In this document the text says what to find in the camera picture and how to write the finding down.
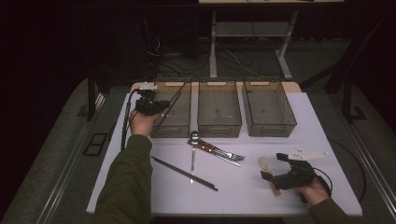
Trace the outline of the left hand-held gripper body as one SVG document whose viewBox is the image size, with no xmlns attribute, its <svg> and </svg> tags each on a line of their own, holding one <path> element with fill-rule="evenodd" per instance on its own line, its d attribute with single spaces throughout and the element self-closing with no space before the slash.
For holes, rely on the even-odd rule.
<svg viewBox="0 0 396 224">
<path fill-rule="evenodd" d="M 163 106 L 155 100 L 157 95 L 157 86 L 143 83 L 138 89 L 137 93 L 140 98 L 135 101 L 135 110 L 146 116 L 152 116 L 163 112 Z"/>
</svg>

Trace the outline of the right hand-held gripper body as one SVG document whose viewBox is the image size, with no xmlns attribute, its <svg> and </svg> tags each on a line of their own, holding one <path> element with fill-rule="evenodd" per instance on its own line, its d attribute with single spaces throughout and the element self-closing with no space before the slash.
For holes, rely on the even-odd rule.
<svg viewBox="0 0 396 224">
<path fill-rule="evenodd" d="M 290 170 L 286 174 L 273 177 L 272 183 L 276 189 L 294 189 L 308 186 L 315 178 L 327 186 L 327 183 L 320 175 L 316 174 L 314 167 L 308 162 L 309 160 L 328 157 L 327 152 L 297 147 L 287 155 L 289 160 L 286 162 L 290 165 Z"/>
</svg>

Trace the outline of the long-handled metal spoon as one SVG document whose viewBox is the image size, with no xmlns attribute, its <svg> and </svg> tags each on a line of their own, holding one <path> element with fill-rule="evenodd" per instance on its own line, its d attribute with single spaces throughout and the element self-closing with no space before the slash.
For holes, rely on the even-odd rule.
<svg viewBox="0 0 396 224">
<path fill-rule="evenodd" d="M 191 132 L 190 141 L 191 141 L 191 146 L 192 146 L 192 151 L 191 151 L 191 175 L 194 175 L 195 146 L 199 143 L 199 133 L 197 131 L 192 131 Z"/>
</svg>

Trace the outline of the person's left hand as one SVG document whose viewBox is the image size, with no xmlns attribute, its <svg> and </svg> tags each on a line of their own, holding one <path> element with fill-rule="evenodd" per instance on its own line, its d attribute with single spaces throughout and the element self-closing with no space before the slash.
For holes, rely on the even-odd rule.
<svg viewBox="0 0 396 224">
<path fill-rule="evenodd" d="M 133 110 L 130 113 L 131 134 L 148 136 L 151 133 L 154 122 L 161 116 L 161 114 L 146 116 L 138 111 Z"/>
</svg>

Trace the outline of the person's right hand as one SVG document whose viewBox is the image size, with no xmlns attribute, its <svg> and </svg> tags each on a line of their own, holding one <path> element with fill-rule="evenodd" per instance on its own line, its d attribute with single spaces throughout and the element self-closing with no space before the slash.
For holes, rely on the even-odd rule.
<svg viewBox="0 0 396 224">
<path fill-rule="evenodd" d="M 330 198 L 330 195 L 317 178 L 308 186 L 296 188 L 294 191 L 298 196 L 303 196 L 310 205 L 319 204 Z"/>
</svg>

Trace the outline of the white table cloth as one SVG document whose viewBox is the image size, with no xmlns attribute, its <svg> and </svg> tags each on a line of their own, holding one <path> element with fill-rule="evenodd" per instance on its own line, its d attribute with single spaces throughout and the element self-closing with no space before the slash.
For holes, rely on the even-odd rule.
<svg viewBox="0 0 396 224">
<path fill-rule="evenodd" d="M 208 138 L 206 141 L 225 151 L 243 155 L 238 166 L 198 150 L 191 175 L 191 146 L 185 138 L 151 140 L 151 212 L 158 217 L 297 217 L 307 214 L 307 205 L 292 189 L 276 197 L 262 179 L 259 158 L 268 160 L 274 175 L 290 166 L 276 158 L 295 148 L 327 152 L 326 158 L 311 164 L 325 172 L 333 183 L 332 198 L 350 216 L 362 215 L 361 205 L 350 187 L 308 96 L 303 92 L 287 95 L 297 126 L 289 137 L 250 137 L 247 126 L 237 138 Z"/>
</svg>

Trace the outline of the black metal stand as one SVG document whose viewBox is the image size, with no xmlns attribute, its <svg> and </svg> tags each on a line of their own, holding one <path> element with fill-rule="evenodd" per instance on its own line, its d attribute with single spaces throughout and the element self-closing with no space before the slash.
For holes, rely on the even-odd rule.
<svg viewBox="0 0 396 224">
<path fill-rule="evenodd" d="M 352 86 L 363 88 L 386 121 L 396 123 L 396 11 L 390 11 L 352 39 L 341 59 L 300 83 L 306 88 L 327 77 L 325 91 L 343 91 L 342 113 L 347 120 L 361 119 L 351 114 Z"/>
<path fill-rule="evenodd" d="M 96 111 L 96 91 L 101 93 L 109 93 L 111 82 L 104 72 L 91 68 L 88 70 L 88 117 L 87 121 L 91 121 Z"/>
</svg>

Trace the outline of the white-legged desk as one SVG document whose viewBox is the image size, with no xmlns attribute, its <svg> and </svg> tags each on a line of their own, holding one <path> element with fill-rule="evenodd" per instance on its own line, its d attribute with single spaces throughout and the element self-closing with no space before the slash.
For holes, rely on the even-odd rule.
<svg viewBox="0 0 396 224">
<path fill-rule="evenodd" d="M 210 76 L 218 75 L 217 40 L 220 37 L 281 37 L 282 45 L 275 50 L 276 59 L 283 77 L 292 79 L 285 54 L 299 13 L 304 9 L 332 7 L 343 2 L 344 0 L 198 0 L 200 7 L 209 7 L 211 12 Z M 274 21 L 219 21 L 218 12 L 226 7 L 240 11 L 258 10 L 261 14 L 265 10 L 284 10 L 288 17 Z"/>
</svg>

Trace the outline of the metal floor rail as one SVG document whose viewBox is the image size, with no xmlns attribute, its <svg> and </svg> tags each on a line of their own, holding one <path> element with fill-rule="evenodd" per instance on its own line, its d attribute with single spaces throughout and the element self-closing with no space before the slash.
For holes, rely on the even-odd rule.
<svg viewBox="0 0 396 224">
<path fill-rule="evenodd" d="M 96 109 L 100 110 L 106 97 L 96 93 Z M 67 100 L 36 161 L 42 180 L 42 206 L 35 224 L 50 224 L 73 176 L 94 120 L 87 121 L 88 94 L 75 91 Z"/>
<path fill-rule="evenodd" d="M 381 174 L 377 164 L 375 163 L 374 158 L 370 154 L 369 150 L 367 149 L 366 145 L 363 143 L 363 140 L 360 138 L 358 132 L 353 127 L 353 125 L 347 122 L 346 129 L 349 132 L 357 148 L 363 166 L 368 172 L 368 175 L 373 180 L 375 187 L 381 196 L 382 201 L 385 203 L 386 207 L 389 210 L 389 213 L 396 222 L 396 194 L 391 189 L 386 178 Z"/>
</svg>

